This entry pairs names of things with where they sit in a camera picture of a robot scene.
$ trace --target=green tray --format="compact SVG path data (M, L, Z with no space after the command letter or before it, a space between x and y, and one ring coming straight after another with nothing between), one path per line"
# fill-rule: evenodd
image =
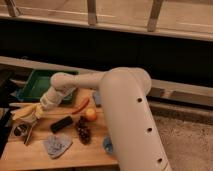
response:
M77 71L33 70L19 98L24 102L38 102L42 95L49 89L50 78L56 72L65 72L73 75L78 74ZM74 92L66 96L62 103L70 103L73 93Z

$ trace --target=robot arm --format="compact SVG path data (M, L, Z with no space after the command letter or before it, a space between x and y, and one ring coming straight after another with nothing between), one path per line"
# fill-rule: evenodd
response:
M41 98L44 109L57 106L71 87L99 89L102 108L115 154L122 171L170 171L167 156L146 95L151 89L148 73L139 68L70 76L58 73Z

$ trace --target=gray cloth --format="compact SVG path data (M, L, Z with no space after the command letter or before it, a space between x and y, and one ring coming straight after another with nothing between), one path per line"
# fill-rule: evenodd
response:
M51 135L44 140L44 147L52 159L61 156L72 144L72 139L64 134Z

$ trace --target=yellow object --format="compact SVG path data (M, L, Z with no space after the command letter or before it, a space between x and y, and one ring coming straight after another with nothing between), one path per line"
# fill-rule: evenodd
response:
M20 109L13 110L13 120L28 117L29 115L35 115L37 119L40 119L44 114L40 103L11 103L10 106L21 107Z
M84 117L88 121L95 121L95 120L97 120L98 116L97 116L97 113L94 108L88 108L88 109L86 109Z

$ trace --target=bunch of grapes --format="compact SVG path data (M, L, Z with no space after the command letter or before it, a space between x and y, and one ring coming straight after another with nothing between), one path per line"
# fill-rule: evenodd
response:
M79 121L75 124L79 139L83 144L89 144L91 142L91 131L86 125L86 122L86 118L81 116Z

